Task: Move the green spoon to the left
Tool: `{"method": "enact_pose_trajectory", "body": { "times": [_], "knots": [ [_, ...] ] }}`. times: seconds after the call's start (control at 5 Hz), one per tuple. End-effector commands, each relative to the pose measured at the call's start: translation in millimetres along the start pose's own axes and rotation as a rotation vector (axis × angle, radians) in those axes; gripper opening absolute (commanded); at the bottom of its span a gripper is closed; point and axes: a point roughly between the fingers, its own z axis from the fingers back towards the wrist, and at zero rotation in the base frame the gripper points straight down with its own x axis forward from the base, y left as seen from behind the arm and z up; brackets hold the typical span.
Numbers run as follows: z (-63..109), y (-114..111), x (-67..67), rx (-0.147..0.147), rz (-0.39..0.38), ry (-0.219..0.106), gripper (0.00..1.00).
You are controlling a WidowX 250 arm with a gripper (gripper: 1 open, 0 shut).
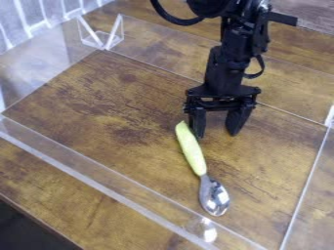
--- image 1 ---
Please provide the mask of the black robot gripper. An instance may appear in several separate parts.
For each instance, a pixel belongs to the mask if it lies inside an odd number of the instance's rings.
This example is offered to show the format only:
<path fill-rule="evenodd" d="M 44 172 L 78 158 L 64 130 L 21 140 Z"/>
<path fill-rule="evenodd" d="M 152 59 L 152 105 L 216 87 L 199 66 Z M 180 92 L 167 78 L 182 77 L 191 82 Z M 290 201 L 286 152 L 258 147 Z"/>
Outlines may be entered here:
<path fill-rule="evenodd" d="M 190 126 L 195 137 L 203 138 L 206 112 L 227 110 L 226 129 L 231 136 L 242 131 L 257 104 L 258 87 L 243 84 L 250 61 L 233 62 L 223 56 L 220 46 L 211 48 L 206 64 L 203 83 L 187 90 L 184 113 L 190 115 Z"/>

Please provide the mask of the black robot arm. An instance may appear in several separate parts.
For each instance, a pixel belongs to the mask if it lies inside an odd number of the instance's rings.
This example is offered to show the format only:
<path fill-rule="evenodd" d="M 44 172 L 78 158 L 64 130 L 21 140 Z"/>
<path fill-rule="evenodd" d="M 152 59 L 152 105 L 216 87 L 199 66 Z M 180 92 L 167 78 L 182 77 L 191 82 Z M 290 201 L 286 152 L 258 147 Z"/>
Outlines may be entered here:
<path fill-rule="evenodd" d="M 261 61 L 267 49 L 271 6 L 262 0 L 192 0 L 194 12 L 204 18 L 220 17 L 220 44 L 211 48 L 203 83 L 187 91 L 184 113 L 190 127 L 200 139 L 206 113 L 224 111 L 226 129 L 239 134 L 257 105 L 261 89 L 243 84 L 257 74 L 247 74 L 251 61 Z"/>

